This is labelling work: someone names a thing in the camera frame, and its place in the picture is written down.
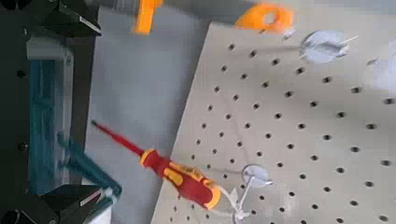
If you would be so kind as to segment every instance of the bolt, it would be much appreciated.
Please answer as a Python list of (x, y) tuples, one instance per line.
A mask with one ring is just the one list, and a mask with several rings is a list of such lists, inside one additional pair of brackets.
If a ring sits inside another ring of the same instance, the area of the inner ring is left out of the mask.
[(25, 152), (29, 148), (29, 145), (25, 142), (21, 142), (18, 144), (18, 151)]
[(18, 78), (25, 78), (25, 77), (27, 77), (27, 74), (24, 71), (19, 70), (19, 71), (17, 71), (17, 77)]

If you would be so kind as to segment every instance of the gray surface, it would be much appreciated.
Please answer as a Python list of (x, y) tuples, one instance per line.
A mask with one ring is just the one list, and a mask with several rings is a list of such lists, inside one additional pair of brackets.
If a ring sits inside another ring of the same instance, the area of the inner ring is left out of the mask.
[[(169, 156), (204, 44), (207, 22), (159, 8), (150, 36), (129, 35), (132, 19), (99, 12), (89, 119)], [(123, 187), (113, 222), (150, 223), (161, 179), (138, 158), (87, 127), (86, 151)]]

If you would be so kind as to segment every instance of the white perforated board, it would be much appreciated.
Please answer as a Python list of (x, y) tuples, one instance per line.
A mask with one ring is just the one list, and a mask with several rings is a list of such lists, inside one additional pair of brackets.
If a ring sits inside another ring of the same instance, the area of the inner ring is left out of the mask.
[[(283, 2), (296, 12), (287, 41), (211, 25), (171, 159), (239, 193), (245, 165), (266, 168), (275, 184), (249, 192), (244, 223), (396, 223), (396, 89), (367, 68), (396, 16)], [(301, 61), (296, 47), (323, 29), (360, 37), (344, 58)], [(191, 205), (165, 182), (151, 223), (232, 223)]]

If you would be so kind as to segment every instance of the orange handle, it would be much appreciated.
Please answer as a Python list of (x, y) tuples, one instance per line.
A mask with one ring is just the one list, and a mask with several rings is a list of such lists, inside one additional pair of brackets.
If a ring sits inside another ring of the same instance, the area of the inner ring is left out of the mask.
[[(268, 24), (264, 20), (267, 14), (275, 15), (274, 21)], [(258, 4), (241, 16), (235, 25), (257, 31), (284, 34), (293, 25), (293, 12), (274, 4)]]

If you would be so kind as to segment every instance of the red and yellow screwdriver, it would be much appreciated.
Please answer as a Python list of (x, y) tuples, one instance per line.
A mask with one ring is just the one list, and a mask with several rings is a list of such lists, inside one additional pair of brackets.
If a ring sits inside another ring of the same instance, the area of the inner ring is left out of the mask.
[(206, 178), (197, 168), (174, 163), (168, 158), (161, 157), (155, 149), (144, 151), (94, 120), (92, 125), (138, 155), (140, 164), (145, 168), (151, 168), (157, 176), (169, 180), (183, 198), (196, 202), (207, 210), (215, 207), (219, 202), (221, 191), (213, 180)]

